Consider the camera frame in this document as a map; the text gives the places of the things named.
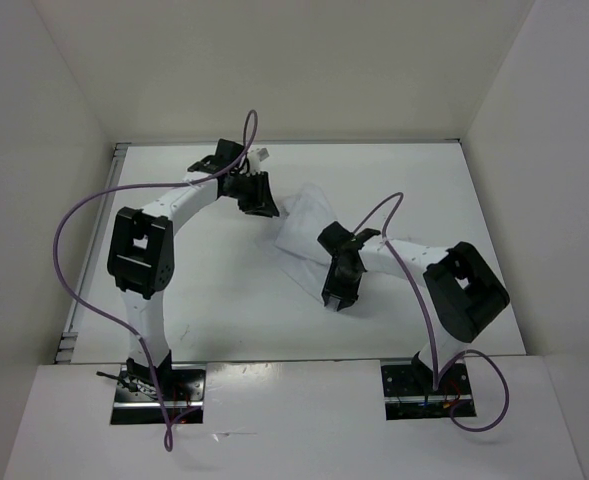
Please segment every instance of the purple cable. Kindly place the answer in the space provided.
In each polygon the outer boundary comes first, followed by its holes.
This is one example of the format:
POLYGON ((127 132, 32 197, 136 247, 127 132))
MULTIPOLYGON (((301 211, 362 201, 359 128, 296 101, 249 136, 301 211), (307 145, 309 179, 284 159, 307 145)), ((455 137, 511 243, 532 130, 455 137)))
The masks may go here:
POLYGON ((221 175, 225 175, 227 172, 229 172, 234 167, 236 167, 241 161, 243 161, 243 159, 245 158, 245 155, 247 154, 247 152, 251 148, 252 143, 254 143, 254 138, 256 137, 257 129, 258 129, 258 113, 256 113, 256 110, 250 110, 247 113, 247 116, 245 117, 245 124, 243 126, 243 151, 231 164, 229 164, 223 170, 221 170, 215 174, 212 174, 208 177, 194 180, 193 182, 189 182, 189 183, 188 182, 137 183, 137 184, 132 184, 132 185, 121 185, 121 186, 117 186, 117 187, 112 187, 112 188, 108 188, 106 190, 103 190, 101 192, 93 193, 93 194, 88 195, 87 197, 83 198, 76 205, 74 205, 72 208, 70 208, 70 210, 61 219, 61 222, 58 224, 58 227, 56 228, 56 233, 54 234, 54 242, 52 245, 52 258, 54 260, 54 270, 56 271, 56 276, 58 277, 58 280, 61 283, 61 285, 63 286, 63 288, 65 289, 65 291, 74 300, 76 300, 78 303, 83 305, 88 310, 91 310, 92 312, 97 313, 98 315, 101 315, 101 316, 107 318, 108 320, 111 320, 114 323, 120 325, 121 327, 127 329, 132 335, 134 335, 136 337, 136 339, 141 344, 141 348, 143 349, 143 353, 145 354, 145 358, 147 359, 147 363, 150 367, 150 377, 152 378, 152 383, 154 384, 154 389, 156 390, 156 396, 159 400, 159 407, 161 409, 161 414, 163 415, 163 421, 165 423, 165 428, 166 428, 163 444, 165 445, 165 450, 167 450, 168 452, 171 452, 172 449, 174 448, 174 437, 172 435, 172 426, 175 423, 177 423, 178 421, 180 421, 185 415, 190 413, 192 410, 188 409, 187 411, 181 413, 173 421, 170 421, 169 414, 167 413, 167 408, 165 407, 165 404, 163 403, 163 393, 161 391, 161 384, 158 380, 156 368, 154 368, 154 362, 152 360, 152 355, 150 354, 150 351, 147 348, 147 344, 145 343, 145 340, 143 339, 141 334, 134 327, 132 327, 130 324, 128 324, 127 322, 115 317, 114 315, 112 315, 104 310, 101 310, 100 308, 92 305, 91 303, 89 303, 86 300, 84 300, 83 298, 81 298, 74 291, 74 289, 72 287, 70 287, 70 285, 67 283, 67 280, 65 279, 65 277, 63 276, 63 272, 61 271, 61 265, 60 265, 60 260, 59 260, 59 242, 61 239, 61 233, 63 232, 63 227, 65 227, 65 224, 67 223, 67 221, 70 219, 70 217, 72 215, 74 215, 74 213, 76 213, 77 210, 79 210, 81 207, 83 207, 87 203, 91 202, 92 200, 94 200, 98 197, 102 197, 103 195, 107 195, 107 194, 114 193, 114 192, 120 192, 123 190, 134 190, 134 189, 139 189, 139 188, 179 188, 179 187, 185 187, 185 186, 194 186, 194 185, 199 185, 201 183, 207 182, 207 181, 212 180, 214 178, 220 177, 221 175), (252 134, 250 135, 250 139, 249 139, 249 141, 246 142, 247 127, 249 125, 250 118, 252 118, 252 117, 254 117, 254 126, 252 128, 252 134))
POLYGON ((385 205, 387 202, 389 202, 393 198, 397 198, 397 197, 398 197, 398 201, 396 202, 396 204, 392 208, 392 211, 390 212, 387 219, 383 223, 383 229, 381 231, 381 235, 383 237, 383 243, 388 248, 388 250, 390 251, 390 253, 394 257, 394 259, 398 262, 399 266, 403 270, 403 273, 405 273, 405 276, 407 277, 407 280, 410 283, 412 290, 414 291, 414 295, 416 295, 416 299, 418 300, 418 304, 421 307, 421 312, 423 313, 423 318, 425 320, 425 326, 427 327, 427 336, 429 338, 430 353, 431 353, 431 357, 432 357, 432 388, 434 390, 438 390, 438 386, 441 383, 441 379, 443 378, 443 375, 445 375, 445 373, 450 369, 450 367, 452 365, 454 365, 458 360, 465 357, 468 353, 477 355, 477 356, 485 359, 490 364, 490 366, 494 369, 494 371, 498 375, 499 379, 501 380, 501 383, 503 384, 503 389, 505 391, 505 402, 503 404, 503 410, 501 410, 501 413, 496 418, 496 420, 494 420, 489 425, 485 425, 483 427, 468 427, 468 426, 460 423, 458 420, 456 420, 456 418, 454 418, 454 412, 456 411, 456 409, 465 403, 469 403, 471 400, 464 400, 464 401, 459 402, 456 405, 450 407, 449 414, 450 414, 450 419, 452 420, 452 422, 454 422, 454 424, 457 427, 459 427, 467 432, 473 432, 473 433, 486 432, 488 430, 491 430, 495 426, 497 426, 499 423, 501 423, 503 421, 503 419, 505 418, 505 415, 507 414, 507 410, 509 409, 509 406, 510 406, 510 389, 507 385, 507 380, 505 380, 505 376, 503 375, 501 370, 498 368, 498 365, 496 365, 496 363, 494 363, 494 361, 490 357, 488 357, 483 352, 480 352, 480 351, 474 350, 474 349, 468 349, 468 350, 465 350, 463 352, 460 352, 460 353, 454 355, 454 357, 452 357, 443 366, 443 369, 439 371, 439 369, 438 369, 438 352, 436 351, 436 339, 434 337, 434 326, 432 325, 432 320, 430 319, 429 311, 427 310, 427 306, 425 305, 425 300, 423 299, 423 295, 421 294, 421 291, 418 287, 418 284, 416 283, 416 280, 414 280, 414 277, 412 276, 412 272, 410 272, 409 268, 407 267, 407 265, 405 264, 405 262, 403 261, 401 256, 398 254, 396 249, 392 246, 392 243, 387 238, 387 228, 389 227, 390 222, 392 221, 392 218, 396 214, 396 211, 398 210, 398 208, 401 206, 401 203, 403 202, 403 198, 405 197, 403 192, 394 193, 394 194, 390 195, 389 197, 385 198, 383 201, 381 201, 381 203, 379 203, 376 207, 374 207, 374 209, 365 216, 363 221, 361 221, 361 223, 358 224, 358 226, 354 229, 354 233, 358 232, 361 229, 361 227, 363 225, 365 225, 365 223, 370 218, 372 218, 372 215, 374 215, 383 205, 385 205))

